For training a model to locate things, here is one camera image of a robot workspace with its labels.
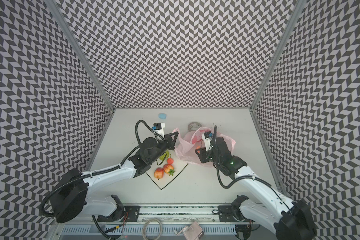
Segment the green fake pear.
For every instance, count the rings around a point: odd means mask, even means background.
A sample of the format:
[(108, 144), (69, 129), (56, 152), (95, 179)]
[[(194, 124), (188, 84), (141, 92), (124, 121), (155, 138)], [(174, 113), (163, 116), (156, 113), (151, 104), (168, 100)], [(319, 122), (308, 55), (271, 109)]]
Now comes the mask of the green fake pear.
[(161, 161), (164, 161), (164, 160), (166, 160), (166, 159), (169, 158), (169, 157), (170, 157), (169, 151), (165, 151), (165, 152), (159, 157), (159, 159), (160, 159)]

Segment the fake red yellow mango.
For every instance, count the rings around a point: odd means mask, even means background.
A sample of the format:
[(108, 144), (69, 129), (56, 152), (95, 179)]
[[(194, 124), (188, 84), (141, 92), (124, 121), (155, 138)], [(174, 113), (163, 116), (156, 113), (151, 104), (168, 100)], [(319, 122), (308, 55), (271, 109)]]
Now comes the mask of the fake red yellow mango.
[(166, 174), (168, 174), (169, 176), (173, 176), (174, 173), (176, 172), (176, 171), (175, 171), (175, 168), (174, 168), (172, 165), (170, 165), (170, 164), (165, 164), (165, 165), (163, 166), (163, 170), (164, 170), (164, 172), (165, 172)]

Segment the red fake fruit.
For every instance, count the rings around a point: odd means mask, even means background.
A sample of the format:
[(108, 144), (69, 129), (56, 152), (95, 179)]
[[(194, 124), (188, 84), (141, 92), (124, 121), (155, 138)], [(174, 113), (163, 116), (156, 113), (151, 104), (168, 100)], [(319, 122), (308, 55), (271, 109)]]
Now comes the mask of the red fake fruit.
[(154, 178), (160, 180), (164, 177), (164, 170), (163, 168), (157, 168), (154, 172)]

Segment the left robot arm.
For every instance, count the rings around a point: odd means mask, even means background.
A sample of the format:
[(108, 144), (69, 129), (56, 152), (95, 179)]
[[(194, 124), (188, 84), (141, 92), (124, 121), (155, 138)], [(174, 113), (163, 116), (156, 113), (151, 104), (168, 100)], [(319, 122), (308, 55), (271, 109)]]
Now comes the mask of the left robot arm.
[(79, 215), (116, 216), (121, 218), (124, 211), (118, 196), (101, 197), (98, 192), (123, 180), (137, 178), (151, 169), (152, 164), (166, 151), (175, 149), (179, 132), (165, 134), (165, 124), (156, 123), (147, 127), (153, 137), (140, 140), (138, 127), (146, 124), (139, 120), (135, 125), (138, 145), (121, 163), (101, 170), (80, 172), (71, 169), (65, 173), (53, 190), (44, 197), (39, 206), (44, 217), (55, 218), (58, 223), (66, 223)]

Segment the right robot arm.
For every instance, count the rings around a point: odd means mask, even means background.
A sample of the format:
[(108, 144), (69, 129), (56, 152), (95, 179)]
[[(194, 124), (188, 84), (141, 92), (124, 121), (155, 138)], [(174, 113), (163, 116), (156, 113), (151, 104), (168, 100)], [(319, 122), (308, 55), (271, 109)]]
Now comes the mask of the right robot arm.
[(247, 188), (260, 203), (241, 195), (231, 203), (236, 220), (252, 220), (265, 227), (279, 240), (312, 240), (317, 228), (308, 204), (302, 200), (293, 201), (275, 190), (271, 184), (259, 178), (248, 164), (233, 156), (224, 138), (218, 137), (217, 129), (203, 131), (204, 147), (195, 152), (201, 163), (211, 162), (217, 174), (232, 179), (228, 185), (220, 181), (224, 189), (239, 183)]

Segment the clear tape roll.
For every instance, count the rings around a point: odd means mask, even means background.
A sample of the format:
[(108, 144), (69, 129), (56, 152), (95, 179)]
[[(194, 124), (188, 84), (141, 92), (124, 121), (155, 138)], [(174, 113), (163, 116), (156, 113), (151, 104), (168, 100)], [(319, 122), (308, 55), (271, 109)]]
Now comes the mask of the clear tape roll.
[(188, 132), (197, 131), (203, 125), (199, 122), (191, 122), (188, 124)]

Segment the white square mat black border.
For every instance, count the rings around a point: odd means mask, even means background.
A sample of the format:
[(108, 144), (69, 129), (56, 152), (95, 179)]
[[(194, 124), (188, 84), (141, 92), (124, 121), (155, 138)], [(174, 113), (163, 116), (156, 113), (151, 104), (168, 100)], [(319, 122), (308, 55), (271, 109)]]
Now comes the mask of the white square mat black border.
[(188, 163), (177, 158), (174, 151), (167, 150), (153, 162), (151, 168), (146, 172), (146, 175), (160, 190), (163, 190), (173, 182), (187, 166)]

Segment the light blue soap piece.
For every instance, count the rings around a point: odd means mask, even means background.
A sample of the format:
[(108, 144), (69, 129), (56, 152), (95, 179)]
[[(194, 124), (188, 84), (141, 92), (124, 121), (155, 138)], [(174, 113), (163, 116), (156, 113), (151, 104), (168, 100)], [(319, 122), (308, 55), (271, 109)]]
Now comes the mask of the light blue soap piece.
[(159, 114), (159, 118), (162, 119), (162, 120), (164, 120), (164, 119), (167, 118), (167, 115), (164, 114), (164, 113), (160, 113), (160, 114)]

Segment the pink box on ledge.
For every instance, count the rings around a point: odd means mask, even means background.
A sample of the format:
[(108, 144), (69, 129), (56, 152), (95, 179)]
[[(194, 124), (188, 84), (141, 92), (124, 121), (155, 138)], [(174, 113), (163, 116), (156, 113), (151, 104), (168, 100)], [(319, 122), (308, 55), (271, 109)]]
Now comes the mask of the pink box on ledge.
[(205, 233), (199, 223), (195, 221), (191, 225), (185, 226), (179, 231), (174, 230), (174, 234), (176, 236), (183, 234), (186, 240), (200, 240)]

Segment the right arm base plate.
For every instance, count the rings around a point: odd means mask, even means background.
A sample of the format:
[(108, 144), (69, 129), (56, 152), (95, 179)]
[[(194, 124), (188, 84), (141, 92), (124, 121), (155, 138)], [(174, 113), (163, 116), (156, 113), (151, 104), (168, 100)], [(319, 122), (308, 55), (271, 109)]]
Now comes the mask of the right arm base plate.
[(245, 220), (241, 213), (234, 211), (233, 207), (228, 205), (218, 206), (218, 216), (222, 223), (243, 222)]

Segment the aluminium front rail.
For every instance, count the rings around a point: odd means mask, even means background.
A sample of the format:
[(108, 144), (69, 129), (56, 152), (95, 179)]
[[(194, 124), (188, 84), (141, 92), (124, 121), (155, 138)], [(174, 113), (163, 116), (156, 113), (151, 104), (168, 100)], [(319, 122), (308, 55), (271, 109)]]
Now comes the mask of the aluminium front rail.
[[(234, 211), (241, 213), (245, 221), (254, 220), (249, 214), (244, 214), (244, 205), (238, 206), (237, 204), (230, 205)], [(170, 221), (186, 221), (188, 219), (200, 219), (202, 221), (211, 221), (212, 216), (218, 216), (218, 207), (213, 206), (169, 206), (169, 207), (147, 207), (140, 206), (140, 214), (138, 221), (143, 221), (148, 217), (159, 217), (169, 219)]]

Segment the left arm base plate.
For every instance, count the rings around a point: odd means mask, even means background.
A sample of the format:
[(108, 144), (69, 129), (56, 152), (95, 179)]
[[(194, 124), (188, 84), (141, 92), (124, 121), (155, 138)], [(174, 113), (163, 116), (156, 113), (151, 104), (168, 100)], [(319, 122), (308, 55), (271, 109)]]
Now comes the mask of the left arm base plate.
[(99, 215), (97, 221), (100, 223), (137, 222), (140, 209), (140, 206), (124, 206), (123, 209), (117, 208), (109, 217)]

